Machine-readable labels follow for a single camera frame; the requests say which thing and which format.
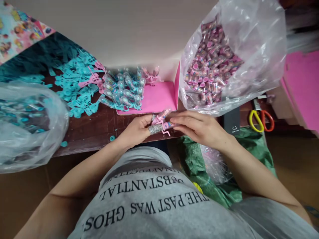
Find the plastic wrapper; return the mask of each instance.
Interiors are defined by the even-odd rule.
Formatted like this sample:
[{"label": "plastic wrapper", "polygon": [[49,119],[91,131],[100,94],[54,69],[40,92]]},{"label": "plastic wrapper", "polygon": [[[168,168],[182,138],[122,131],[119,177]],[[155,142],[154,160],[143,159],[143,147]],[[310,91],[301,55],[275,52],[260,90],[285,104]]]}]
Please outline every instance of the plastic wrapper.
[{"label": "plastic wrapper", "polygon": [[[212,94],[213,103],[210,104],[210,99],[207,102],[201,100],[198,88],[189,87],[186,75],[194,59],[203,60],[199,48],[203,42],[208,44],[211,37],[205,32],[209,27],[205,24],[215,19],[225,34],[223,41],[244,63],[232,72],[232,76],[226,76],[227,84],[220,95]],[[220,0],[190,38],[182,54],[179,95],[183,105],[188,110],[221,116],[277,87],[283,75],[285,56],[285,16],[276,0]],[[193,70],[192,74],[200,76],[203,73]]]},{"label": "plastic wrapper", "polygon": [[47,164],[68,121],[65,102],[46,86],[0,82],[0,173]]},{"label": "plastic wrapper", "polygon": [[200,144],[200,150],[205,162],[206,172],[216,184],[223,184],[232,178],[221,153],[213,148]]}]

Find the wooden table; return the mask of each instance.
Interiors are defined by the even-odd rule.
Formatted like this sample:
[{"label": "wooden table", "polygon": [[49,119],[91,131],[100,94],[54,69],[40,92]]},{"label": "wooden table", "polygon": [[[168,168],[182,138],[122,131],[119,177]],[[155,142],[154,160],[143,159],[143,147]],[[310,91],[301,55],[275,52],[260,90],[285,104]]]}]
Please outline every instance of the wooden table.
[{"label": "wooden table", "polygon": [[[98,96],[99,94],[96,94],[92,102],[95,102]],[[271,106],[266,105],[264,100],[259,100],[259,102],[262,109],[267,110],[273,116],[275,115]],[[241,126],[249,125],[248,115],[252,108],[251,102],[240,107]],[[179,101],[177,112],[184,110],[182,102]],[[64,137],[64,141],[67,141],[68,145],[65,148],[60,147],[54,157],[99,150],[110,142],[111,136],[118,137],[136,116],[138,115],[119,116],[115,109],[100,104],[97,113],[91,116],[83,113],[79,119],[72,117]],[[170,136],[158,133],[148,137],[145,142],[176,138],[182,135],[179,131],[171,130]]]}]

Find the hand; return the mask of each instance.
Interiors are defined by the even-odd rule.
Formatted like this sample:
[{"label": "hand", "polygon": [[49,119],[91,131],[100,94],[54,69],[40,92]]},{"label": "hand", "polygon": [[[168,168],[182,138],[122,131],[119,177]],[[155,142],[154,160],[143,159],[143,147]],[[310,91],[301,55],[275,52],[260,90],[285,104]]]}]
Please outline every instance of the hand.
[{"label": "hand", "polygon": [[229,149],[230,144],[235,140],[210,115],[203,115],[194,111],[184,111],[170,120],[173,123],[180,124],[174,127],[175,130],[183,132],[197,143],[219,151]]},{"label": "hand", "polygon": [[133,148],[135,145],[142,143],[150,136],[150,131],[146,126],[151,123],[151,120],[152,115],[137,116],[120,134],[116,141],[125,148]]}]

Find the orange scissors handle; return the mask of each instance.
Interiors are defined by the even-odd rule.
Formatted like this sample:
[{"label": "orange scissors handle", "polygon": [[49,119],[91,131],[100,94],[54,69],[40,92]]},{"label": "orange scissors handle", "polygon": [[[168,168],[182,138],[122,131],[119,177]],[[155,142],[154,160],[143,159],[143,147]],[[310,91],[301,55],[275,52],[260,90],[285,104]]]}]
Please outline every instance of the orange scissors handle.
[{"label": "orange scissors handle", "polygon": [[[267,129],[267,128],[266,128],[266,121],[265,121],[265,117],[266,117],[266,116],[268,117],[269,122],[270,122],[270,129]],[[262,117],[262,123],[263,123],[263,125],[264,125],[265,131],[266,131],[266,132],[271,132],[271,131],[273,131],[273,129],[275,128],[275,122],[274,122],[272,116],[271,116],[267,111],[262,110],[262,111],[261,111],[261,117]]]}]

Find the yellow scissors handle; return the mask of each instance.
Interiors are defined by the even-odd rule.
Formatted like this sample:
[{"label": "yellow scissors handle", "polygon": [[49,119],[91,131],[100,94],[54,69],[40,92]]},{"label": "yellow scissors handle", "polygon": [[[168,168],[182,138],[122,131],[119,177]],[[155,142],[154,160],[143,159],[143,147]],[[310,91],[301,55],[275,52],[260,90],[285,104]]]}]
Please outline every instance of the yellow scissors handle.
[{"label": "yellow scissors handle", "polygon": [[[255,118],[256,118],[256,120],[257,120],[259,126],[260,126],[260,129],[257,129],[257,128],[254,126],[254,124],[253,124],[253,116],[255,116]],[[261,133],[261,132],[264,131],[264,125],[263,125],[262,121],[260,120],[260,118],[259,118],[259,116],[258,116],[256,110],[252,110],[252,111],[250,112],[250,115],[249,115],[249,124],[250,124],[250,126],[253,128],[253,130],[255,130],[255,131],[259,132],[259,133]]]}]

